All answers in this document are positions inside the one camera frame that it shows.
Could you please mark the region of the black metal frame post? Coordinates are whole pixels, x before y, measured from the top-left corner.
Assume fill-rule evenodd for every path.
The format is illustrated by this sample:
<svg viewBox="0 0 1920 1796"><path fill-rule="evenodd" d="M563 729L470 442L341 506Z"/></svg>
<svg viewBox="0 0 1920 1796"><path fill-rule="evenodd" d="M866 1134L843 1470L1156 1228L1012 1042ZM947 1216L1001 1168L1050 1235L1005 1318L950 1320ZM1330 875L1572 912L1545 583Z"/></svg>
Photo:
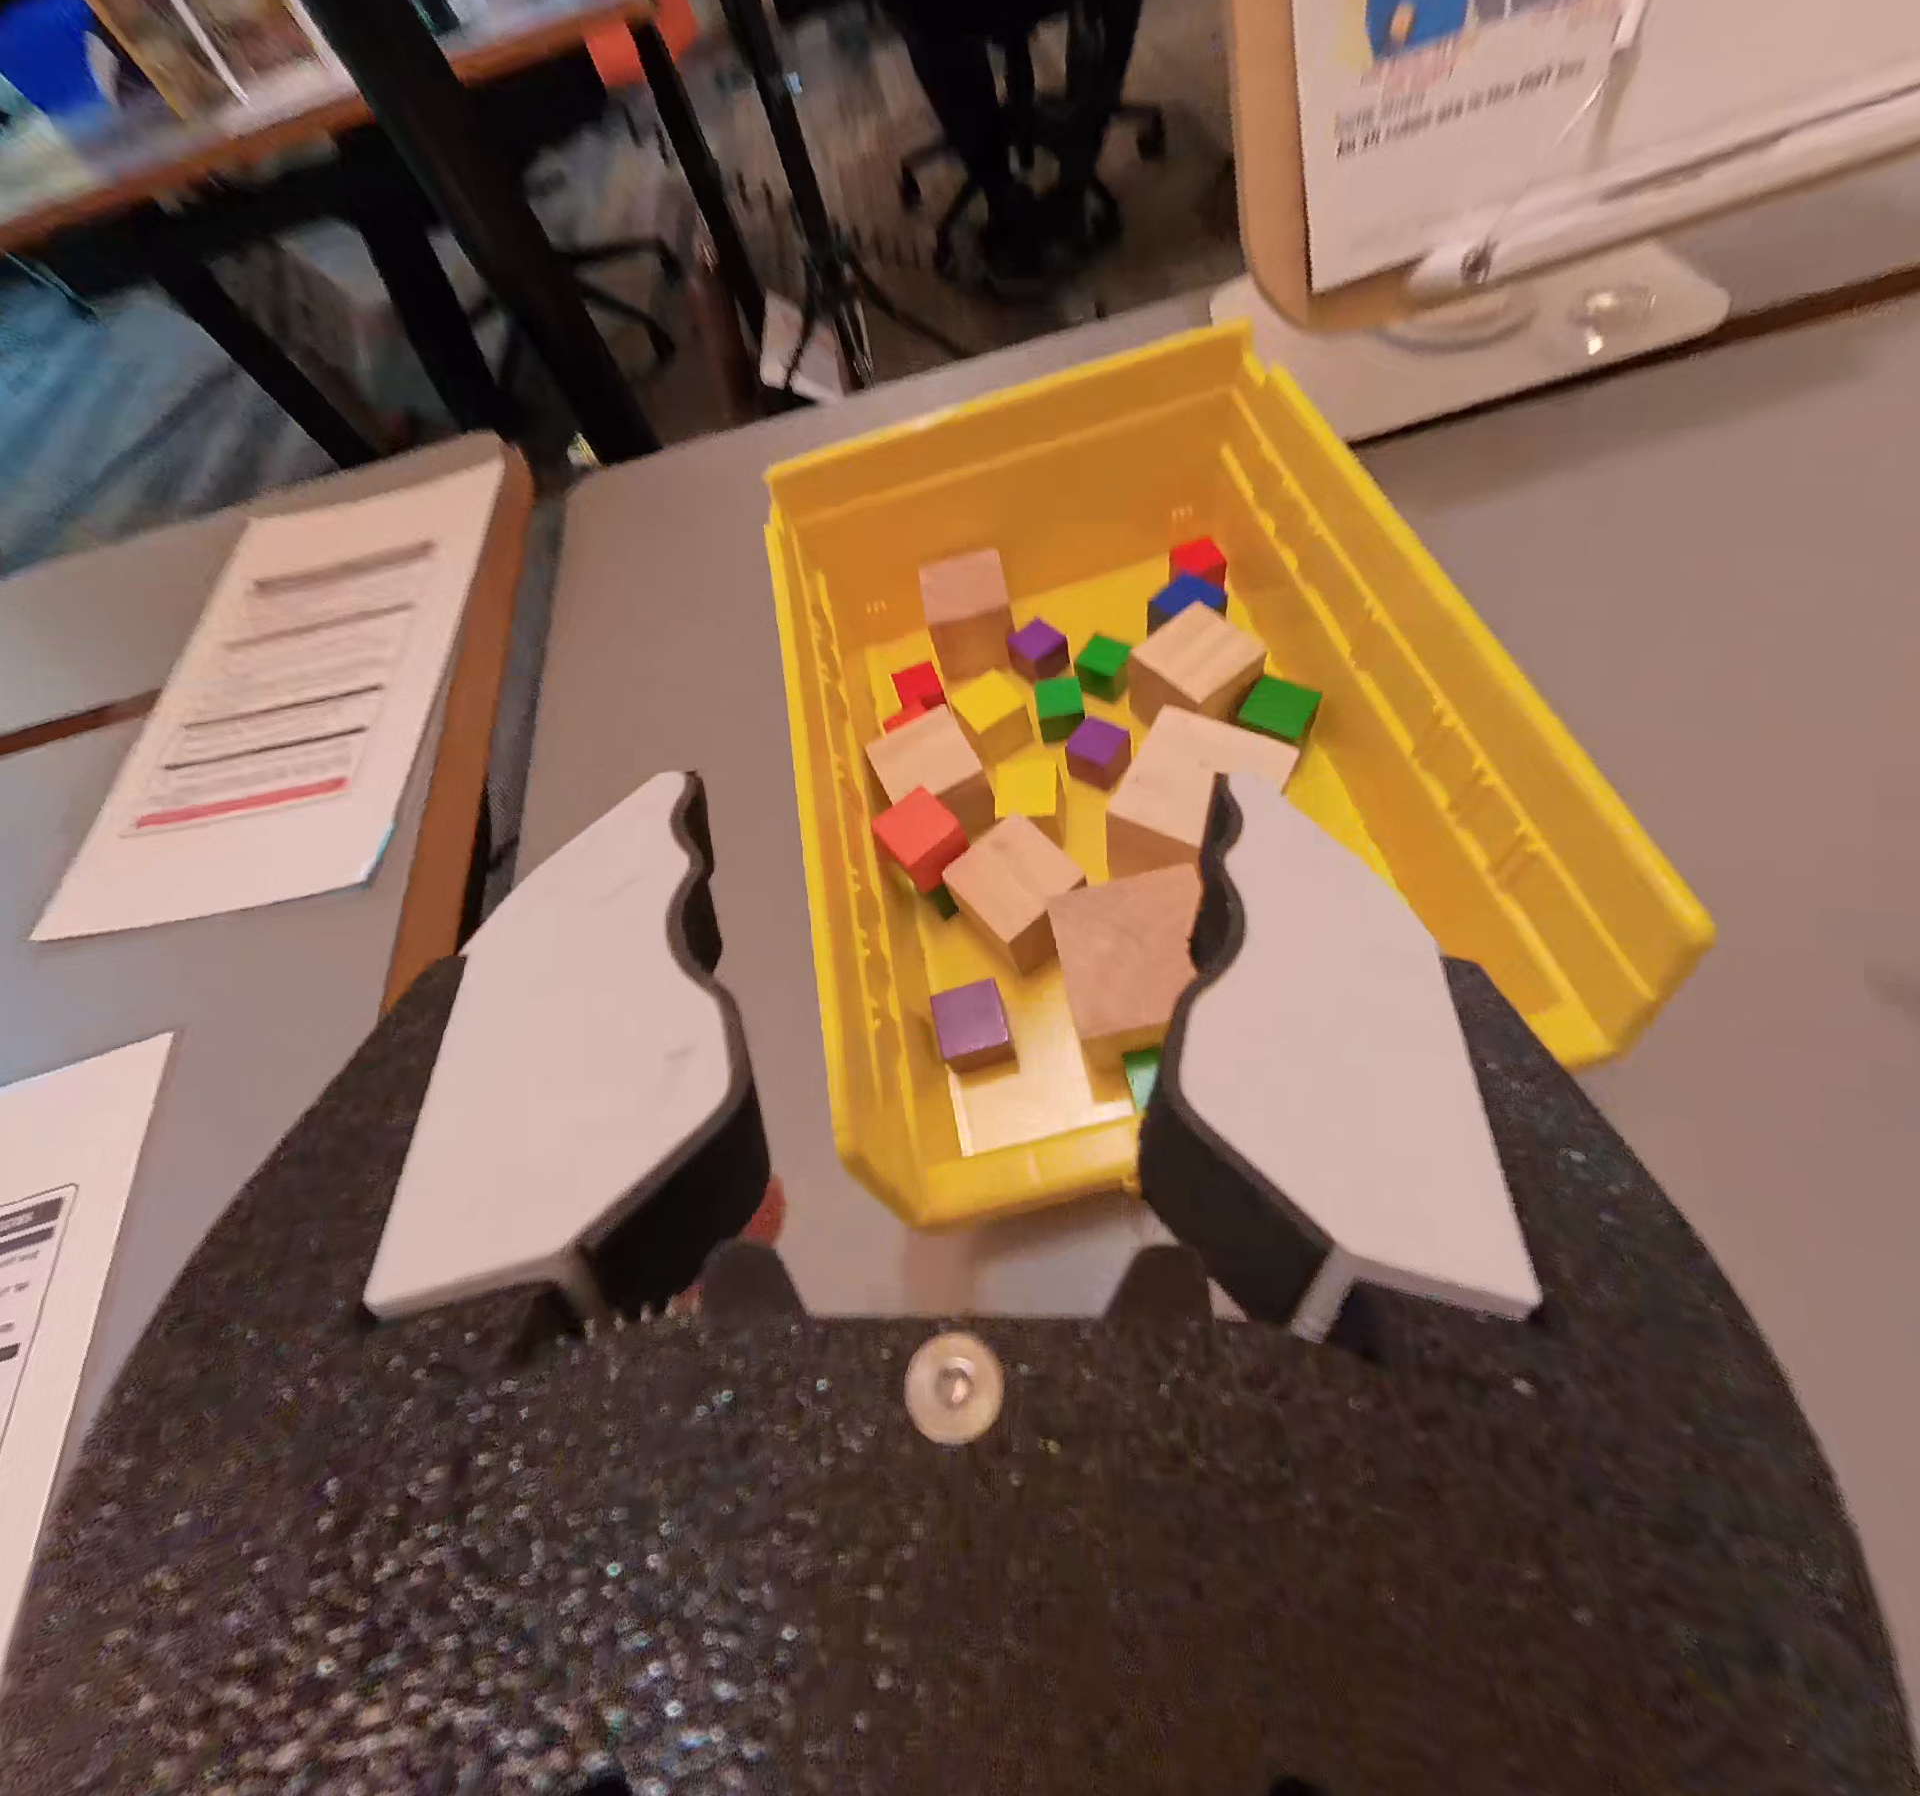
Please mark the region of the black metal frame post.
<svg viewBox="0 0 1920 1796"><path fill-rule="evenodd" d="M537 348L596 462L657 453L637 393L421 12L409 0L300 3L467 261Z"/></svg>

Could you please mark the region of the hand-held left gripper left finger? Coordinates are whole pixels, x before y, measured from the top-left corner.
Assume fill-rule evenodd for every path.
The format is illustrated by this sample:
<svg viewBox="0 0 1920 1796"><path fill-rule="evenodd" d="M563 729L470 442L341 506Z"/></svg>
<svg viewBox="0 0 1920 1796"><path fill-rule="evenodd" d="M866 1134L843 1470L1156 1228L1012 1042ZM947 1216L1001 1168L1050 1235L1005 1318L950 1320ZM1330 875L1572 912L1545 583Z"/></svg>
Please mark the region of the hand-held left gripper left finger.
<svg viewBox="0 0 1920 1796"><path fill-rule="evenodd" d="M373 1318L517 1289L639 1318L748 1228L774 1161L717 976L712 872L702 780L663 771L467 939L365 1280Z"/></svg>

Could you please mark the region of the black tripod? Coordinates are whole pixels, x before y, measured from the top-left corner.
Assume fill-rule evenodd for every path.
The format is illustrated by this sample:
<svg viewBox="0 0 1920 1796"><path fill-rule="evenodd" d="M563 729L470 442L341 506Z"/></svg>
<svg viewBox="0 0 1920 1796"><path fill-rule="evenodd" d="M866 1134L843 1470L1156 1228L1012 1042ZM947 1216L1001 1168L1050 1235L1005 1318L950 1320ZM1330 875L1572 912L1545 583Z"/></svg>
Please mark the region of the black tripod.
<svg viewBox="0 0 1920 1796"><path fill-rule="evenodd" d="M805 356L815 324L826 320L834 329L849 388L855 393L870 388L877 380L868 319L876 288L853 240L829 210L771 11L764 0L723 0L723 8L756 85L801 227L805 301L794 361L799 364Z"/></svg>

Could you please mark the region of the cluttered wooden background desk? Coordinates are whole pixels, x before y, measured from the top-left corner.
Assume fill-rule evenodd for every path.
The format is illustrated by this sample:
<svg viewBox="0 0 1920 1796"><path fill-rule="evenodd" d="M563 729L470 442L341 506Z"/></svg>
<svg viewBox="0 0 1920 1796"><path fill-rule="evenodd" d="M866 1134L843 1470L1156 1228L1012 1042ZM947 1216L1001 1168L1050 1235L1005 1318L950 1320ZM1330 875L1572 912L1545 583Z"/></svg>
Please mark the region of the cluttered wooden background desk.
<svg viewBox="0 0 1920 1796"><path fill-rule="evenodd" d="M546 56L586 51L611 59L614 28L657 20L669 0L505 0L447 48L456 74L484 84ZM120 214L147 200L175 200L219 176L304 150L373 120L373 109L341 74L310 79L278 105L241 107L230 117L182 120L168 111L114 112L91 136L64 137L52 124L5 146L3 249L28 253L64 229Z"/></svg>

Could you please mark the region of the yellow plastic box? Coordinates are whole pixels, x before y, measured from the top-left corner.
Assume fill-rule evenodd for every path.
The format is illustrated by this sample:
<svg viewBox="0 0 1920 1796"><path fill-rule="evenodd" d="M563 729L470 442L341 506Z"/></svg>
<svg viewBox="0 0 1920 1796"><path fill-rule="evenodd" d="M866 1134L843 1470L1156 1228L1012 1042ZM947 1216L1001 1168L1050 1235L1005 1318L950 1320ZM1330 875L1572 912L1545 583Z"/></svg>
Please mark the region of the yellow plastic box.
<svg viewBox="0 0 1920 1796"><path fill-rule="evenodd" d="M1183 563L1260 652L1225 715L1284 795L1492 976L1570 1069L1618 1057L1713 922L1242 324L1194 329L768 475L835 1153L947 1230L1135 1188L1135 1046L1072 1023L1035 865L1194 840L1109 809L1136 701L1201 711L1225 637L1149 658Z"/></svg>

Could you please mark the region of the white printed paper sheet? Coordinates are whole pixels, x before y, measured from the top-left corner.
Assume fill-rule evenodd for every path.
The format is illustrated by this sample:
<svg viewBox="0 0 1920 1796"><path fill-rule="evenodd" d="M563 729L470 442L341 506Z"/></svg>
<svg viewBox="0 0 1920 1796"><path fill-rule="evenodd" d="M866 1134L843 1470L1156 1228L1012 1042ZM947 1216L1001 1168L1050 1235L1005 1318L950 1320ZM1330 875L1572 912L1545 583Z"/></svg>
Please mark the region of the white printed paper sheet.
<svg viewBox="0 0 1920 1796"><path fill-rule="evenodd" d="M248 521L31 939L365 884L510 482L503 448Z"/></svg>
<svg viewBox="0 0 1920 1796"><path fill-rule="evenodd" d="M3 1091L3 1648L13 1648L173 1034Z"/></svg>

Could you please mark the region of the printed instruction sheet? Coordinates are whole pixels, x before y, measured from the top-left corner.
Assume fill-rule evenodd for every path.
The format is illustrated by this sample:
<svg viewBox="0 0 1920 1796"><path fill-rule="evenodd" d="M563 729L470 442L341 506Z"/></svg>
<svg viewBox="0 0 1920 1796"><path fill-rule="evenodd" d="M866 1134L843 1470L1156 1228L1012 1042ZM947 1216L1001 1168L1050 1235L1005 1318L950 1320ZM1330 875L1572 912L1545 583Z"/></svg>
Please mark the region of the printed instruction sheet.
<svg viewBox="0 0 1920 1796"><path fill-rule="evenodd" d="M1917 88L1917 0L1290 0L1307 279Z"/></svg>

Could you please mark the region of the pile of coloured wooden cubes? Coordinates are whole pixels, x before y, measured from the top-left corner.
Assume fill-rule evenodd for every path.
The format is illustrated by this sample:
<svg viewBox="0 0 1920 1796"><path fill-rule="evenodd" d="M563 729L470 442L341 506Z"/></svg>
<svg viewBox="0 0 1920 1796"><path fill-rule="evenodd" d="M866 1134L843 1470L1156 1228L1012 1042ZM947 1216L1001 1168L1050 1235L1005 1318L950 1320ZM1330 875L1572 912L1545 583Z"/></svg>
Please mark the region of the pile of coloured wooden cubes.
<svg viewBox="0 0 1920 1796"><path fill-rule="evenodd" d="M1206 532L1012 602L1001 559L922 572L933 658L868 748L880 856L933 924L929 1023L968 1157L1146 1109L1194 978L1218 775L1287 783L1317 693L1274 671Z"/></svg>

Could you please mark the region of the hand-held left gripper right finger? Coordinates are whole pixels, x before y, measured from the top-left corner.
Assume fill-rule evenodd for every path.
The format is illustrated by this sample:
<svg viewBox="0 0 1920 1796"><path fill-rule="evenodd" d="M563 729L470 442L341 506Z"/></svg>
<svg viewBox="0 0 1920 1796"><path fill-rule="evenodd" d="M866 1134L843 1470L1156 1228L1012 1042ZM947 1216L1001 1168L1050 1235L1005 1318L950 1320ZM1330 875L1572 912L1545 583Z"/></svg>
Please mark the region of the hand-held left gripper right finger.
<svg viewBox="0 0 1920 1796"><path fill-rule="evenodd" d="M1357 1294L1524 1322L1543 1300L1447 962L1264 775L1212 785L1194 979L1138 1136L1152 1212L1262 1325Z"/></svg>

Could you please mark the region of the black office chair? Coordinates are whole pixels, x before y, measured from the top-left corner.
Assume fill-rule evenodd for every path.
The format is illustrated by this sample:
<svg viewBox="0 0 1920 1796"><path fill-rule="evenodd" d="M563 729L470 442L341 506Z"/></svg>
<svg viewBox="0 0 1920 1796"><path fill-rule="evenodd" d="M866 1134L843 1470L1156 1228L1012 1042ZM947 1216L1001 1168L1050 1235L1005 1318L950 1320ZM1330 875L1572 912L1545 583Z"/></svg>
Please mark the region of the black office chair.
<svg viewBox="0 0 1920 1796"><path fill-rule="evenodd" d="M882 0L984 201L976 261L1030 294L1109 240L1097 161L1146 0Z"/></svg>

